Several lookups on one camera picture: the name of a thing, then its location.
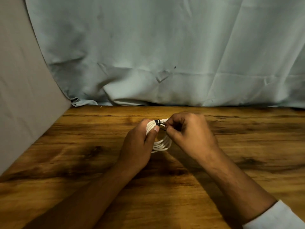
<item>fabric backdrop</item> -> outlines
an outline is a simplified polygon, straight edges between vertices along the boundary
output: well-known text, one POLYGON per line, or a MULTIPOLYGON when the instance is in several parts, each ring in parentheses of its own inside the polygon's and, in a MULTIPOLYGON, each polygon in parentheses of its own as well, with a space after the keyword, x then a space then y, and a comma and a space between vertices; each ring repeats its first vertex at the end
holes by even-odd
POLYGON ((305 108, 305 0, 26 0, 73 105, 305 108))

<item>table surface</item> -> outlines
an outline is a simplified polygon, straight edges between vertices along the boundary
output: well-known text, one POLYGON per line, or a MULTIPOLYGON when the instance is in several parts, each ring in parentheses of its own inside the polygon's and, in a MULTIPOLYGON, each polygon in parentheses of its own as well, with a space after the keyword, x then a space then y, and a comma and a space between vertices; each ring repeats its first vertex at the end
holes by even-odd
MULTIPOLYGON (((220 147, 305 220, 305 111, 289 108, 107 107, 69 109, 0 177, 0 228, 22 228, 117 159, 142 118, 201 112, 220 147)), ((241 228, 204 170, 176 145, 151 160, 96 228, 241 228)))

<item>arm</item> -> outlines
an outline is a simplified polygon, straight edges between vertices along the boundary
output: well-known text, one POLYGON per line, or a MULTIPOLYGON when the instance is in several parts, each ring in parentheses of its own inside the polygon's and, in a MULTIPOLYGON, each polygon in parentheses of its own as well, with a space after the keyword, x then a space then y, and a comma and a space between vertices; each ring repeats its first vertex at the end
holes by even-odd
POLYGON ((204 115, 178 113, 165 124, 168 136, 214 179, 237 209, 242 223, 256 218, 277 202, 219 148, 204 115))
POLYGON ((93 228, 117 194, 149 161, 159 130, 156 126, 146 137, 149 121, 141 121, 128 132, 120 157, 109 171, 28 223, 24 229, 93 228))

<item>gray wall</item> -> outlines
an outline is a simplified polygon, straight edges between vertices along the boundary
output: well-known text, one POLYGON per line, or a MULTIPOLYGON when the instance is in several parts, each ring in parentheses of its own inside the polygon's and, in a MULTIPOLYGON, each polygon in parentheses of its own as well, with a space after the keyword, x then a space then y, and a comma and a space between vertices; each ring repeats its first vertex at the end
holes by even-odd
POLYGON ((0 174, 70 105, 45 64, 24 0, 0 0, 0 174))

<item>cable coil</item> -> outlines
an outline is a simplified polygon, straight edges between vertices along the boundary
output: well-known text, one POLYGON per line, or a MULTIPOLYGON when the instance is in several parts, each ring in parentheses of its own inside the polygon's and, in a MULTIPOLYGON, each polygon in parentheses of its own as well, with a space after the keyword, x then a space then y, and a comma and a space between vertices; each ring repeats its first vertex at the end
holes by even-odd
MULTIPOLYGON (((163 126, 165 127, 165 122, 168 119, 162 119, 162 120, 153 120, 148 122, 146 126, 146 135, 152 130, 156 125, 157 126, 163 126)), ((155 153, 157 151, 164 151, 167 150, 171 146, 171 139, 165 135, 162 140, 154 142, 153 148, 152 148, 152 153, 155 153)))

